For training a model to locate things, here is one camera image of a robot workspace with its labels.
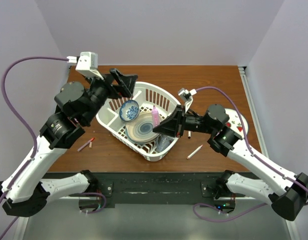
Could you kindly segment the pink highlighter pen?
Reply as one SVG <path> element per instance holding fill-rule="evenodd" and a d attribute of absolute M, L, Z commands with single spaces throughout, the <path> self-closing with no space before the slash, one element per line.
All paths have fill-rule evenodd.
<path fill-rule="evenodd" d="M 151 111 L 151 116 L 152 116 L 152 124 L 153 127 L 156 127 L 160 124 L 160 116 L 157 108 L 153 106 L 153 109 Z"/>

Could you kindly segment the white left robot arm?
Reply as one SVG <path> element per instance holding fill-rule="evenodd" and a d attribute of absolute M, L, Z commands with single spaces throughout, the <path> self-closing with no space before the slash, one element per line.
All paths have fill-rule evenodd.
<path fill-rule="evenodd" d="M 108 99 L 133 96 L 138 75 L 123 75 L 111 68 L 107 74 L 85 77 L 89 88 L 72 81 L 62 86 L 55 96 L 57 103 L 52 114 L 39 131 L 31 152 L 5 181 L 0 181 L 0 199 L 8 216 L 31 217 L 49 202 L 74 194 L 92 196 L 98 180 L 82 170 L 67 178 L 44 181 L 42 178 L 72 145 L 85 133 L 93 118 Z"/>

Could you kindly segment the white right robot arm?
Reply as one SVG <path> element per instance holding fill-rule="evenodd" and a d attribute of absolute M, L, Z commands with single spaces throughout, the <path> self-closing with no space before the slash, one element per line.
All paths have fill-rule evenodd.
<path fill-rule="evenodd" d="M 295 174 L 253 149 L 246 137 L 227 126 L 228 121 L 229 116 L 220 104 L 209 106 L 203 116 L 186 113 L 184 106 L 177 105 L 153 132 L 173 138 L 181 137 L 185 130 L 209 134 L 207 142 L 215 152 L 238 162 L 257 176 L 257 179 L 250 179 L 227 170 L 216 181 L 218 194 L 226 197 L 235 193 L 255 198 L 270 205 L 280 217 L 294 221 L 308 205 L 308 175 Z"/>

